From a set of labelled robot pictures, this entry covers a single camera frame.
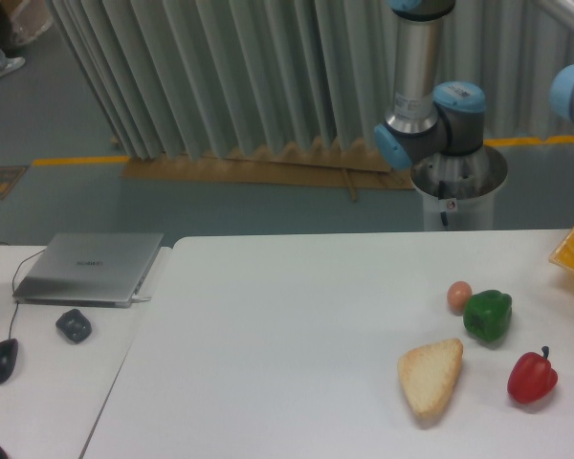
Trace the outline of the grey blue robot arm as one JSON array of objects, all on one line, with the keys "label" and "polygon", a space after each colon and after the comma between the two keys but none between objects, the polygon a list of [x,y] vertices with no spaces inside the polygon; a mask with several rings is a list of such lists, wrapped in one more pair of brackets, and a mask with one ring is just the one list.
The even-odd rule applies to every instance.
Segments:
[{"label": "grey blue robot arm", "polygon": [[454,59],[453,80],[435,82],[438,41],[454,1],[393,1],[399,19],[393,102],[374,129],[385,160],[410,168],[443,152],[470,155],[481,148],[486,112],[499,116],[495,127],[509,134],[518,126],[519,109],[538,108],[540,94],[526,78],[538,67],[535,57],[551,58],[559,47],[521,33],[522,1],[475,1],[475,13],[457,21],[459,36],[470,39]]}]

